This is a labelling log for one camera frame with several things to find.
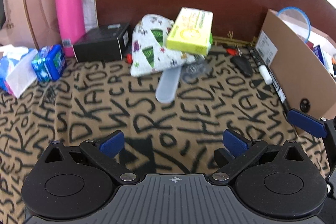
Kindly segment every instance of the crosshair marking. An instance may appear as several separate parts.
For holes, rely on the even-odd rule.
[[[180,179],[178,177],[173,177],[171,180],[175,183],[180,181]]]

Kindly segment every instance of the printed fabric pouch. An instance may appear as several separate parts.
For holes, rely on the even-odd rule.
[[[183,64],[194,63],[199,56],[165,47],[174,22],[159,15],[145,15],[136,25],[132,36],[131,75],[139,77]]]

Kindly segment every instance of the black box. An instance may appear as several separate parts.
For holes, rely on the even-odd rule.
[[[123,58],[129,23],[101,26],[88,31],[73,45],[77,62],[116,61]]]

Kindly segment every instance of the pink water bottle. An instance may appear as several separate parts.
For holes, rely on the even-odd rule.
[[[82,0],[55,0],[59,31],[67,57],[74,57],[72,47],[85,35]]]

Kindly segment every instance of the red clip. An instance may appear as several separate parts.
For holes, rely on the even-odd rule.
[[[233,55],[233,56],[238,55],[237,50],[234,49],[234,48],[227,48],[227,49],[226,49],[226,52],[227,52],[228,54],[230,54],[230,55]]]
[[[133,63],[132,55],[131,54],[127,54],[126,58],[127,58],[127,63],[131,65]]]

